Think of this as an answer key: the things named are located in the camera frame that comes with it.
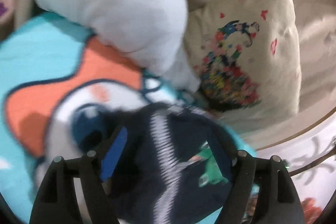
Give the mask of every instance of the white cloth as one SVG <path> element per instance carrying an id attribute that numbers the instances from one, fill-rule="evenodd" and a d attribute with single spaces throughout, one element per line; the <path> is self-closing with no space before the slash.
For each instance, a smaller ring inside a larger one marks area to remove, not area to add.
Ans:
<path id="1" fill-rule="evenodd" d="M 162 75 L 174 87 L 196 91 L 199 81 L 181 44 L 187 21 L 186 0 L 36 0 L 44 10 L 92 28 L 140 67 Z"/>
<path id="2" fill-rule="evenodd" d="M 190 13 L 184 46 L 207 97 L 240 108 L 218 113 L 222 122 L 265 127 L 297 114 L 293 0 L 212 0 Z"/>

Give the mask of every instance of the cartoon character print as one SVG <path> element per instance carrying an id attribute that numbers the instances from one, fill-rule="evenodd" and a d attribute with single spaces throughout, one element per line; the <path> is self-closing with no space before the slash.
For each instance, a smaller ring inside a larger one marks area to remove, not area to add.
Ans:
<path id="1" fill-rule="evenodd" d="M 201 152 L 193 156 L 189 162 L 198 162 L 206 160 L 205 172 L 199 178 L 199 187 L 203 187 L 210 184 L 218 184 L 220 182 L 228 183 L 228 179 L 222 176 L 222 173 L 216 163 L 215 157 L 213 156 L 208 142 L 205 142 L 201 148 Z"/>
<path id="2" fill-rule="evenodd" d="M 87 42 L 78 70 L 63 79 L 25 83 L 5 103 L 14 137 L 35 158 L 36 184 L 55 156 L 81 157 L 108 138 L 118 125 L 118 111 L 151 102 L 186 104 L 163 80 L 140 70 L 97 37 Z"/>
<path id="3" fill-rule="evenodd" d="M 233 108 L 252 107 L 261 102 L 257 93 L 259 85 L 237 65 L 243 46 L 250 47 L 258 32 L 257 22 L 248 24 L 239 20 L 217 30 L 206 47 L 210 51 L 198 70 L 206 96 Z M 241 33 L 247 40 L 234 47 L 232 43 L 227 43 L 227 39 L 235 33 Z"/>

